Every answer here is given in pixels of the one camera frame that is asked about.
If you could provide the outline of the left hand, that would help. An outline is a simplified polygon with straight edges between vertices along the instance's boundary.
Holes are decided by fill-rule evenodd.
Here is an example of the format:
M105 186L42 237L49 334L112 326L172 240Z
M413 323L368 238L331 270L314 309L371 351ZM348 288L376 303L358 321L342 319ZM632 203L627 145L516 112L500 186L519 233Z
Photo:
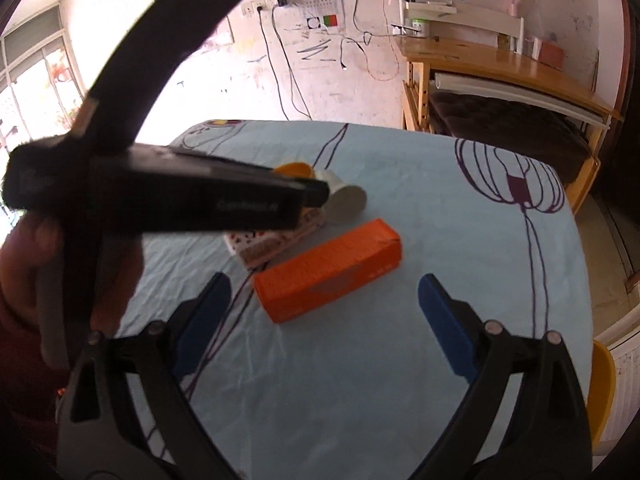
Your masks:
M62 248L58 224L39 214L25 214L1 247L1 336L37 333L38 270ZM142 240L119 240L102 264L91 327L117 333L143 272Z

